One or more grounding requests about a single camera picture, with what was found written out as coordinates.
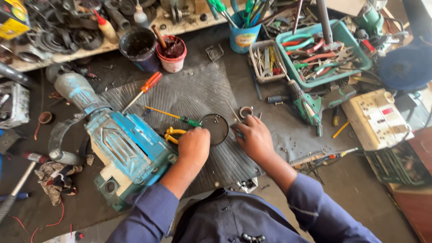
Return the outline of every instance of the green cordless drill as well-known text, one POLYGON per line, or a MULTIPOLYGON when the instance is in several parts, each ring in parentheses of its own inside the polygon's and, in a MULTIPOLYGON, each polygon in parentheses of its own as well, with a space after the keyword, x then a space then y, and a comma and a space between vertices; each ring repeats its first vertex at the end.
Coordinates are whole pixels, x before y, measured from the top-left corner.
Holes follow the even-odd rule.
POLYGON ((353 86, 346 85, 314 99, 305 93, 295 80, 288 81, 288 91, 292 96, 295 108, 300 112, 303 120, 308 125, 317 126, 318 136, 322 136, 321 117, 323 110, 338 106, 356 94, 353 86))

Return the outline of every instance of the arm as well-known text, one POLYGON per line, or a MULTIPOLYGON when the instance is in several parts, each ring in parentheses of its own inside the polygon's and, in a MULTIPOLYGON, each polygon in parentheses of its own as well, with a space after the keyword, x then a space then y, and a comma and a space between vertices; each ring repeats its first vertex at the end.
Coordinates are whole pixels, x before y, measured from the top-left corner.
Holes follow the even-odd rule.
POLYGON ((236 125, 245 135, 243 139, 234 132, 237 141, 286 195, 301 229, 308 231, 315 242, 380 242, 324 193, 319 182, 298 174, 276 154, 271 134, 263 122, 248 115, 246 124, 236 125))
POLYGON ((210 133, 195 128, 178 140, 178 159, 159 183, 150 186, 107 243, 158 243, 167 233, 178 202, 209 156, 210 133))

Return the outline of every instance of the hand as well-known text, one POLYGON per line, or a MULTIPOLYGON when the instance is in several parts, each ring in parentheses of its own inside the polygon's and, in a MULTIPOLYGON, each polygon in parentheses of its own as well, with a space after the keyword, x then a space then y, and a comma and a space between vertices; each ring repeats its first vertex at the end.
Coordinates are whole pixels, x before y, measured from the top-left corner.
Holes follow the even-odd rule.
POLYGON ((196 127, 187 131, 178 140, 178 158, 203 166, 209 157, 210 132, 196 127))
POLYGON ((234 130, 235 138, 241 148, 257 164, 263 163, 268 158, 276 155, 270 131, 258 117, 247 115, 246 122, 244 124, 237 123, 235 128, 245 135, 245 138, 241 138, 237 135, 237 131, 234 130))

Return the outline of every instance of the cardboard box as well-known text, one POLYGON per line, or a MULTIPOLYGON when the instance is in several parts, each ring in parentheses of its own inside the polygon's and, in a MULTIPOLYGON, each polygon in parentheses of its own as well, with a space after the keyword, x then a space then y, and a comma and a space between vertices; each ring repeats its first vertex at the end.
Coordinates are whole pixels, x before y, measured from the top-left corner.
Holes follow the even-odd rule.
POLYGON ((0 37, 13 39, 30 29, 27 9, 18 0, 0 0, 0 37))

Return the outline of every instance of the person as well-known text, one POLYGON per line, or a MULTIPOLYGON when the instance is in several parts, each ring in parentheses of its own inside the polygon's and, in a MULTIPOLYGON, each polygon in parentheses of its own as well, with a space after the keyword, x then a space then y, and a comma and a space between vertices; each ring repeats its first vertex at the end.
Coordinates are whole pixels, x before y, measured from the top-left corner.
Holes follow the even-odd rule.
MULTIPOLYGON (((271 134, 262 121, 248 115, 245 124, 236 124, 244 134, 242 138, 234 132, 238 143, 286 195, 300 228, 316 243, 380 242, 324 193, 318 181, 297 173, 274 151, 271 134)), ((182 135, 177 162, 135 201, 134 209, 107 243, 160 242, 169 231, 179 199, 206 162, 209 149, 208 130, 197 127, 182 135)), ((172 239, 187 243, 263 241, 308 242, 264 199, 224 189, 186 209, 172 239)))

